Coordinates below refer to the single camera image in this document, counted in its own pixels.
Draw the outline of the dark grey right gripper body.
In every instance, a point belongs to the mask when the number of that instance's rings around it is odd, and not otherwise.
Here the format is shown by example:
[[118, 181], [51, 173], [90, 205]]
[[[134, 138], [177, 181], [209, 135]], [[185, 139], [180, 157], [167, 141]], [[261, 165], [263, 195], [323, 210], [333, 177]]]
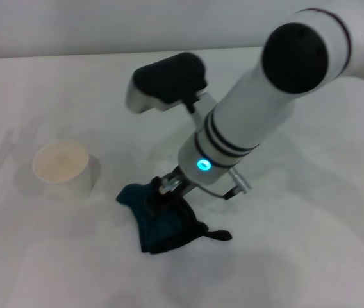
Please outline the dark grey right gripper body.
[[172, 194], [185, 196], [190, 191], [198, 187], [198, 185], [189, 180], [186, 174], [182, 172], [180, 166], [176, 166], [169, 175], [169, 179], [177, 183], [177, 186], [172, 190]]

